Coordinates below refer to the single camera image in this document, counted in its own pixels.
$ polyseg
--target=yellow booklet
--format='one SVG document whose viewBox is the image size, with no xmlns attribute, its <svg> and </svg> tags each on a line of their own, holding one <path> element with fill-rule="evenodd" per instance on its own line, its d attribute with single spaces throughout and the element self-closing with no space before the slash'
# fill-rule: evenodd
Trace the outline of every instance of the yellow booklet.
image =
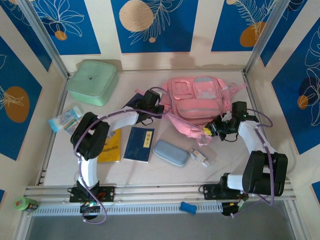
<svg viewBox="0 0 320 240">
<path fill-rule="evenodd" d="M 98 163 L 114 163 L 121 159 L 121 129 L 105 140 L 102 153 L 98 156 Z"/>
</svg>

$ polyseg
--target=green lunch box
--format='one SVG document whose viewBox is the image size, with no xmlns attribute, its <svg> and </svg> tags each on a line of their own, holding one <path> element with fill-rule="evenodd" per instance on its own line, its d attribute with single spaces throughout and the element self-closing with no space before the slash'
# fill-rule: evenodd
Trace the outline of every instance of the green lunch box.
<svg viewBox="0 0 320 240">
<path fill-rule="evenodd" d="M 80 102 L 96 106 L 105 105 L 119 81 L 115 66 L 85 61 L 68 81 L 66 88 Z"/>
</svg>

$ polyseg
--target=white tabletop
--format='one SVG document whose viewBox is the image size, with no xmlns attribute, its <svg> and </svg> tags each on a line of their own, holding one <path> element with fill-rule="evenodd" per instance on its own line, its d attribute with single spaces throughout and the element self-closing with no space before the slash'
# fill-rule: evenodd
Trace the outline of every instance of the white tabletop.
<svg viewBox="0 0 320 240">
<path fill-rule="evenodd" d="M 224 79 L 228 83 L 244 83 L 240 71 L 214 72 L 214 71 L 190 71 L 190 70 L 168 70 L 168 71 L 127 71 L 119 73 L 119 83 L 116 86 L 109 102 L 104 106 L 94 106 L 74 100 L 70 94 L 67 95 L 63 111 L 69 110 L 77 105 L 83 113 L 93 112 L 97 115 L 105 115 L 121 109 L 133 96 L 135 89 L 147 90 L 154 86 L 161 86 L 163 82 L 173 77 L 183 76 L 215 76 Z M 251 108 L 248 93 L 245 89 L 238 92 L 233 101 L 247 102 Z M 171 122 L 166 118 L 155 119 L 147 126 L 154 128 L 152 146 L 159 139 L 168 141 L 185 150 L 196 144 L 194 138 L 188 138 L 179 133 Z M 122 128 L 121 155 L 124 155 L 131 126 Z M 45 174 L 44 185 L 46 186 L 70 186 L 78 179 L 77 159 L 73 154 L 73 146 L 70 143 L 70 135 L 61 130 L 57 133 Z M 196 160 L 189 159 L 184 167 L 172 165 L 157 156 L 152 151 L 149 163 L 136 162 L 121 159 L 116 163 L 99 163 L 97 175 L 100 184 L 135 185 L 135 184 L 185 184 L 218 181 L 224 173 L 239 173 L 245 169 L 249 159 L 249 152 L 244 141 L 239 137 L 236 142 L 221 142 L 214 137 L 210 145 L 203 151 L 207 153 L 214 164 L 204 167 Z"/>
</svg>

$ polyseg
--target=pink waist bag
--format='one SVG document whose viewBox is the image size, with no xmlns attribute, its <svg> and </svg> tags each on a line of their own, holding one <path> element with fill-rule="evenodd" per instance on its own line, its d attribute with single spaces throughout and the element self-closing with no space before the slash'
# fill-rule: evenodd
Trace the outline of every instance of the pink waist bag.
<svg viewBox="0 0 320 240">
<path fill-rule="evenodd" d="M 172 109 L 168 118 L 176 129 L 189 138 L 196 138 L 199 145 L 208 144 L 211 140 L 203 127 L 215 117 L 231 110 L 232 97 L 246 84 L 226 85 L 225 81 L 212 76 L 175 77 L 162 85 L 172 98 Z M 164 109 L 170 107 L 170 99 L 162 95 Z M 201 143 L 205 136 L 206 143 Z"/>
</svg>

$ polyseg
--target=perforated metal strip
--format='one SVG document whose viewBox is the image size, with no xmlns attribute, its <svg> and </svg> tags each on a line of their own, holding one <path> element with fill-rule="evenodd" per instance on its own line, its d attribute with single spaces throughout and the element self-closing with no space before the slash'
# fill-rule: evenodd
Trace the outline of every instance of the perforated metal strip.
<svg viewBox="0 0 320 240">
<path fill-rule="evenodd" d="M 220 202 L 192 203 L 197 213 L 222 213 Z M 109 215 L 138 215 L 138 214 L 181 214 L 180 204 L 117 204 L 105 206 Z M 40 205 L 33 216 L 79 216 L 78 205 Z"/>
</svg>

